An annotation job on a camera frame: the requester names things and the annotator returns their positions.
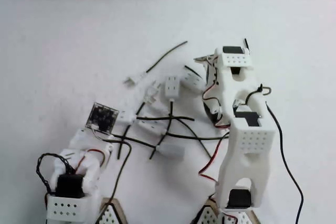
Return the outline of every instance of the white connector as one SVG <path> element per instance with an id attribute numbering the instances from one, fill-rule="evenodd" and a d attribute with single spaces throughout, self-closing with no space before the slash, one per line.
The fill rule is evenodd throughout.
<path id="1" fill-rule="evenodd" d="M 137 119 L 133 111 L 122 110 L 119 112 L 116 123 L 132 124 Z"/>
<path id="2" fill-rule="evenodd" d="M 167 129 L 165 129 L 162 124 L 159 124 L 158 122 L 155 123 L 155 121 L 140 120 L 138 124 L 140 127 L 145 129 L 146 131 L 154 135 L 157 135 L 157 136 L 164 135 L 167 132 Z"/>
<path id="3" fill-rule="evenodd" d="M 124 81 L 125 84 L 129 86 L 135 86 L 137 85 L 145 76 L 147 75 L 146 72 L 142 72 L 140 74 L 133 74 L 131 76 L 128 76 L 126 80 Z"/>
<path id="4" fill-rule="evenodd" d="M 205 81 L 191 71 L 184 71 L 184 74 L 181 78 L 181 84 L 189 89 L 190 91 L 201 94 L 205 90 Z"/>
<path id="5" fill-rule="evenodd" d="M 184 153 L 185 149 L 182 146 L 171 144 L 171 143 L 161 143 L 161 145 L 156 147 L 156 150 L 162 154 L 163 156 L 177 159 L 177 160 L 183 160 L 184 159 Z"/>
<path id="6" fill-rule="evenodd" d="M 164 95 L 169 100 L 176 100 L 180 96 L 180 78 L 168 76 L 165 82 Z"/>
<path id="7" fill-rule="evenodd" d="M 156 101 L 155 96 L 159 92 L 160 83 L 154 81 L 146 90 L 143 101 L 148 104 L 152 104 Z"/>

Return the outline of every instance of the black cable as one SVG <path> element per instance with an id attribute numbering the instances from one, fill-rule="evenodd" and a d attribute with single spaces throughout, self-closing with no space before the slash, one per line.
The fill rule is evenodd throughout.
<path id="1" fill-rule="evenodd" d="M 169 113 L 169 116 L 172 117 L 173 116 L 173 101 L 170 102 L 170 113 Z M 164 134 L 160 141 L 158 142 L 157 146 L 160 146 L 160 144 L 162 143 L 162 141 L 164 140 L 164 138 L 167 136 L 167 132 L 169 131 L 170 129 L 170 125 L 172 124 L 172 119 L 169 120 L 168 122 L 168 126 L 167 126 L 167 131 L 166 131 L 166 134 Z M 149 159 L 152 159 L 152 157 L 154 156 L 154 153 L 155 153 L 156 149 L 154 149 L 151 153 L 151 156 L 149 157 Z"/>
<path id="2" fill-rule="evenodd" d="M 156 63 L 154 63 L 149 69 L 146 70 L 146 73 L 149 73 L 157 64 L 159 64 L 159 62 L 166 57 L 169 53 L 171 53 L 172 51 L 174 51 L 176 48 L 186 44 L 188 41 L 184 41 L 180 44 L 178 44 L 177 46 L 173 47 L 172 49 L 170 49 L 168 52 L 166 52 L 163 56 L 161 56 L 161 58 L 159 60 L 156 61 Z"/>
<path id="3" fill-rule="evenodd" d="M 247 105 L 248 100 L 250 99 L 251 95 L 253 95 L 255 93 L 262 93 L 264 89 L 267 89 L 268 92 L 267 93 L 263 93 L 263 95 L 269 95 L 269 94 L 272 93 L 272 89 L 270 87 L 264 87 L 262 84 L 260 84 L 260 86 L 258 87 L 258 89 L 256 91 L 253 91 L 253 92 L 251 92 L 250 94 L 247 95 L 247 97 L 245 99 L 245 105 Z"/>
<path id="4" fill-rule="evenodd" d="M 191 133 L 193 133 L 193 135 L 195 136 L 195 138 L 198 140 L 198 142 L 201 144 L 202 148 L 204 149 L 206 155 L 211 158 L 211 154 L 209 153 L 209 151 L 207 150 L 207 148 L 204 146 L 204 144 L 202 143 L 202 141 L 200 140 L 200 138 L 197 136 L 197 134 L 190 128 L 189 125 L 187 125 L 185 122 L 183 122 L 181 119 L 177 119 L 180 123 L 182 123 L 187 129 L 189 129 L 189 131 Z"/>
<path id="5" fill-rule="evenodd" d="M 138 108 L 136 115 L 140 114 L 140 111 L 142 110 L 142 108 L 145 106 L 145 103 L 142 102 L 140 107 Z M 128 130 L 130 129 L 132 124 L 127 125 L 126 129 L 124 130 L 124 133 L 122 134 L 123 138 L 121 139 L 121 141 L 124 141 L 124 138 L 126 137 L 126 134 L 128 133 Z M 120 159 L 120 155 L 121 155 L 121 149 L 122 149 L 122 144 L 119 145 L 119 149 L 118 149 L 118 156 L 117 159 Z"/>
<path id="6" fill-rule="evenodd" d="M 250 48 L 248 47 L 248 43 L 247 43 L 247 39 L 246 38 L 244 39 L 244 42 L 245 42 L 245 46 L 247 47 L 247 49 L 250 50 Z"/>
<path id="7" fill-rule="evenodd" d="M 194 69 L 188 67 L 187 65 L 184 65 L 184 67 L 188 70 L 190 70 L 192 73 L 194 73 L 195 75 L 197 75 L 198 77 L 202 78 Z"/>
<path id="8" fill-rule="evenodd" d="M 114 189 L 113 189 L 112 196 L 110 197 L 110 199 L 108 200 L 108 202 L 106 202 L 106 204 L 105 204 L 105 205 L 107 206 L 108 204 L 110 204 L 110 203 L 112 202 L 112 200 L 113 200 L 113 198 L 114 198 L 114 196 L 115 196 L 115 194 L 116 194 L 117 186 L 118 186 L 118 182 L 119 182 L 119 179 L 120 179 L 122 170 L 124 169 L 125 164 L 126 164 L 128 158 L 129 158 L 129 156 L 130 156 L 130 154 L 131 154 L 131 152 L 132 152 L 132 145 L 131 145 L 130 143 L 126 142 L 126 141 L 109 140 L 109 139 L 102 139 L 102 140 L 103 140 L 104 142 L 108 142 L 108 143 L 120 143 L 120 144 L 125 144 L 125 145 L 127 145 L 127 146 L 129 147 L 129 151 L 128 151 L 128 153 L 127 153 L 127 156 L 126 156 L 126 158 L 124 159 L 124 161 L 123 161 L 123 163 L 122 163 L 122 165 L 121 165 L 121 167 L 120 167 L 119 173 L 118 173 L 118 175 L 117 175 L 117 179 L 116 179 L 115 184 L 114 184 Z"/>
<path id="9" fill-rule="evenodd" d="M 267 110 L 268 112 L 271 114 L 275 124 L 277 125 L 277 128 L 279 130 L 279 135 L 280 135 L 280 151 L 281 151 L 281 157 L 282 157 L 282 161 L 283 161 L 283 164 L 285 165 L 285 168 L 290 176 L 290 178 L 293 180 L 294 184 L 296 185 L 296 187 L 298 188 L 298 191 L 300 193 L 300 196 L 301 196 L 301 203 L 300 203 L 300 206 L 299 206 L 299 209 L 298 209 L 298 213 L 296 215 L 296 221 L 295 223 L 298 224 L 299 222 L 299 218 L 300 218 L 300 213 L 301 213 L 301 210 L 302 210 L 302 206 L 303 206 L 303 192 L 299 186 L 299 184 L 296 182 L 295 178 L 293 177 L 292 175 L 292 172 L 289 170 L 289 167 L 287 165 L 287 162 L 286 162 L 286 159 L 285 159 L 285 155 L 284 155 L 284 149 L 283 149 L 283 141 L 282 141 L 282 129 L 281 129 L 281 126 L 276 118 L 276 116 L 273 114 L 273 111 L 270 109 L 270 107 L 267 105 L 266 103 L 266 106 L 267 106 Z"/>
<path id="10" fill-rule="evenodd" d="M 133 141 L 133 142 L 136 142 L 136 143 L 139 143 L 139 144 L 148 146 L 148 147 L 150 147 L 150 148 L 155 148 L 155 145 L 152 145 L 152 144 L 143 142 L 143 141 L 141 141 L 141 140 L 138 140 L 138 139 L 135 139 L 135 138 L 132 138 L 132 137 L 121 136 L 121 135 L 115 135 L 115 134 L 113 134 L 113 136 L 118 137 L 118 138 L 121 138 L 121 139 L 124 139 L 124 140 Z"/>
<path id="11" fill-rule="evenodd" d="M 185 119 L 189 121 L 195 121 L 194 118 L 189 118 L 187 116 L 163 116 L 160 118 L 147 118 L 147 117 L 137 116 L 136 119 L 144 120 L 144 121 L 170 120 L 170 119 Z"/>
<path id="12" fill-rule="evenodd" d="M 50 185 L 49 185 L 49 182 L 44 179 L 44 177 L 42 176 L 41 172 L 40 172 L 40 166 L 41 166 L 41 162 L 42 162 L 42 159 L 45 157 L 45 156 L 52 156 L 52 157 L 56 157 L 56 158 L 59 158 L 63 164 L 65 165 L 65 172 L 66 174 L 74 174 L 75 173 L 75 169 L 69 164 L 69 162 L 62 156 L 56 154 L 56 153 L 43 153 L 37 160 L 37 165 L 36 165 L 36 173 L 37 175 L 40 177 L 40 179 L 42 180 L 43 184 L 46 186 L 47 188 L 47 192 L 50 194 L 50 195 L 53 195 L 54 193 L 51 191 L 51 188 L 50 188 Z"/>
<path id="13" fill-rule="evenodd" d="M 251 95 L 255 94 L 255 93 L 261 93 L 262 92 L 262 89 L 263 88 L 263 85 L 260 84 L 259 88 L 253 92 L 251 92 L 250 94 L 247 95 L 246 99 L 245 99 L 245 105 L 247 105 L 248 103 L 248 100 L 250 99 Z"/>
<path id="14" fill-rule="evenodd" d="M 194 137 L 194 136 L 184 136 L 184 135 L 177 135 L 177 134 L 173 134 L 173 133 L 170 133 L 170 132 L 167 132 L 166 133 L 167 136 L 172 136 L 172 137 L 175 137 L 175 138 L 185 138 L 185 139 L 200 139 L 200 140 L 221 140 L 222 137 L 221 136 L 217 136 L 217 137 Z"/>

